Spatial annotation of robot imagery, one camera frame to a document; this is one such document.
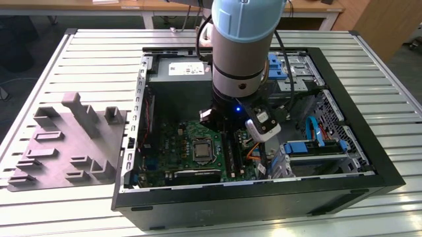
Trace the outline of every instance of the wooden workbench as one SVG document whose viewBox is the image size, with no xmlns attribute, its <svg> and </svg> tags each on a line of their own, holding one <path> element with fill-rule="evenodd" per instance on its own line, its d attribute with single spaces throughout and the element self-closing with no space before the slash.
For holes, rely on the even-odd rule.
<svg viewBox="0 0 422 237">
<path fill-rule="evenodd" d="M 319 30 L 330 30 L 339 12 L 344 10 L 338 1 L 332 5 L 318 0 L 292 0 L 294 17 L 322 18 Z M 120 0 L 116 4 L 93 5 L 91 0 L 0 0 L 0 15 L 137 15 L 143 16 L 145 28 L 153 28 L 153 16 L 184 16 L 188 6 L 168 3 L 163 0 Z M 286 6 L 283 17 L 288 17 L 290 5 Z"/>
</svg>

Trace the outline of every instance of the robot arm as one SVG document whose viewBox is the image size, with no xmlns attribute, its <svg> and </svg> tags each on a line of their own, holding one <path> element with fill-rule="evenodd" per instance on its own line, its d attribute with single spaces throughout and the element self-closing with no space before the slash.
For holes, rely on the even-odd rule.
<svg viewBox="0 0 422 237">
<path fill-rule="evenodd" d="M 243 124 L 256 142 L 279 131 L 271 109 L 259 95 L 272 34 L 286 0 L 167 0 L 210 6 L 212 17 L 212 88 L 211 110 L 200 114 L 202 124 L 224 130 Z"/>
</svg>

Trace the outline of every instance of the green circuit board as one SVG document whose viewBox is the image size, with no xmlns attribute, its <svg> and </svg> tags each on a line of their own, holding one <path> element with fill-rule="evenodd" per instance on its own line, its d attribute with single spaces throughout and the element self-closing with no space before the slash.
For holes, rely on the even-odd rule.
<svg viewBox="0 0 422 237">
<path fill-rule="evenodd" d="M 232 177 L 231 174 L 227 174 L 222 135 L 202 126 L 199 122 L 187 121 L 179 124 L 163 123 L 159 133 L 157 152 L 145 157 L 144 160 L 149 187 L 165 186 L 165 172 L 192 169 L 220 170 L 220 182 L 256 179 L 254 164 L 244 166 L 243 175 L 235 175 L 235 177 Z M 242 142 L 242 148 L 247 149 L 250 145 L 243 145 L 243 141 L 250 138 L 248 134 L 244 131 L 238 131 L 236 134 L 239 136 L 239 143 Z M 196 162 L 193 160 L 193 144 L 202 141 L 211 143 L 212 160 L 208 162 Z"/>
</svg>

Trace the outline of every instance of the aluminum extrusion table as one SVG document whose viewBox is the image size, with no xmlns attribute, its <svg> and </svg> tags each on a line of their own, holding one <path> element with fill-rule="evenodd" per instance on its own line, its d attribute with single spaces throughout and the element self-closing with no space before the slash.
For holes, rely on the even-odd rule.
<svg viewBox="0 0 422 237">
<path fill-rule="evenodd" d="M 280 31 L 287 47 L 319 47 L 367 119 L 406 185 L 335 215 L 172 229 L 175 236 L 421 235 L 421 105 L 359 36 L 348 32 Z M 65 34 L 9 133 L 0 145 L 0 236 L 136 236 L 145 234 L 112 212 L 113 185 L 11 193 L 7 179 L 35 131 L 40 106 L 60 112 L 64 92 L 79 91 L 95 110 L 131 110 L 143 47 L 193 46 L 195 32 L 77 30 Z"/>
</svg>

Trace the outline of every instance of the table leg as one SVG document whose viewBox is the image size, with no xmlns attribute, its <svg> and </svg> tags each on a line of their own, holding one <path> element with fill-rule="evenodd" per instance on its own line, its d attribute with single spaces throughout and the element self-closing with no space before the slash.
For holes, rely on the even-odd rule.
<svg viewBox="0 0 422 237">
<path fill-rule="evenodd" d="M 153 29 L 152 16 L 153 14 L 151 11 L 143 11 L 144 25 L 148 30 Z"/>
<path fill-rule="evenodd" d="M 335 20 L 336 20 L 336 17 L 338 17 L 338 12 L 327 13 L 326 18 L 323 19 L 320 27 L 319 27 L 320 31 L 330 31 L 331 30 L 332 25 L 334 25 Z"/>
<path fill-rule="evenodd" d="M 47 16 L 52 25 L 57 24 L 57 16 Z"/>
</svg>

